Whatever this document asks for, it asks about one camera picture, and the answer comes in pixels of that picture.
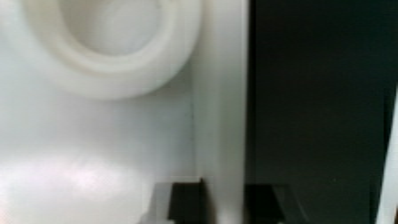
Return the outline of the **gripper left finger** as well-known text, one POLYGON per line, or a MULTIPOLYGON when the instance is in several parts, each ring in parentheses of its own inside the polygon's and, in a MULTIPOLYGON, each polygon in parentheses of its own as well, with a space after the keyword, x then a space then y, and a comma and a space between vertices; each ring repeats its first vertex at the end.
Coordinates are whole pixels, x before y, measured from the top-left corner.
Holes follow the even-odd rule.
POLYGON ((207 195, 204 182, 172 184, 166 218, 173 224, 207 224, 207 195))

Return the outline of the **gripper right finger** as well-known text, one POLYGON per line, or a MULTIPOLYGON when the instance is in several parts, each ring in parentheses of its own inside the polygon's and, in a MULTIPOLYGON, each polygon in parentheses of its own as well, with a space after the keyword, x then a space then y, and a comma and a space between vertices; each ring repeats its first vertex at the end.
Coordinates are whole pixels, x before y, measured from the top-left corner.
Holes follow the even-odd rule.
POLYGON ((308 224, 308 218, 285 184, 245 186, 245 224, 308 224))

